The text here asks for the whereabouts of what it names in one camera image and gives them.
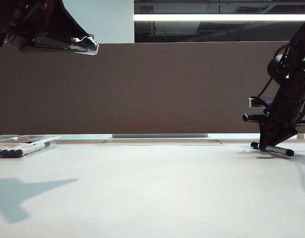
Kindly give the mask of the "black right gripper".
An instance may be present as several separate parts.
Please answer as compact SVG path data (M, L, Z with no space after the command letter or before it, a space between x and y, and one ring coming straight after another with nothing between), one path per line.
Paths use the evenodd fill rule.
M258 124L261 150L297 135L297 127L305 124L305 86L281 86L274 97L252 95L248 104L250 108L263 108L261 114L242 116L243 121Z

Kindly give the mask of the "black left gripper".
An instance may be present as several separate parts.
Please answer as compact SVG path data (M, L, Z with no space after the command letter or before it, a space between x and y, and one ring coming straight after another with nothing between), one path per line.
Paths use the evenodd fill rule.
M63 1L52 0L52 13L45 35L34 38L19 47L21 52L73 52L94 56L98 43L69 14ZM26 31L29 19L46 11L45 0L0 0L0 47Z

